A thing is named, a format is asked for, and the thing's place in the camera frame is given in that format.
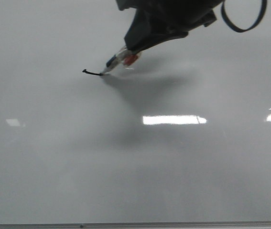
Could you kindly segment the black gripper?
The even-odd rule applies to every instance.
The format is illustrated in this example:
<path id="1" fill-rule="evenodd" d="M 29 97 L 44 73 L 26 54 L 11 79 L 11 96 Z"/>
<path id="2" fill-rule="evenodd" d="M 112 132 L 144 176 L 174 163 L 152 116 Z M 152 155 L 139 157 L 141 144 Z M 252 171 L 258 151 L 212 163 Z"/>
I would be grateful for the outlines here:
<path id="1" fill-rule="evenodd" d="M 118 9 L 135 9 L 124 41 L 128 50 L 139 53 L 160 43 L 185 38 L 200 26 L 217 20 L 214 8 L 221 0 L 118 0 Z"/>

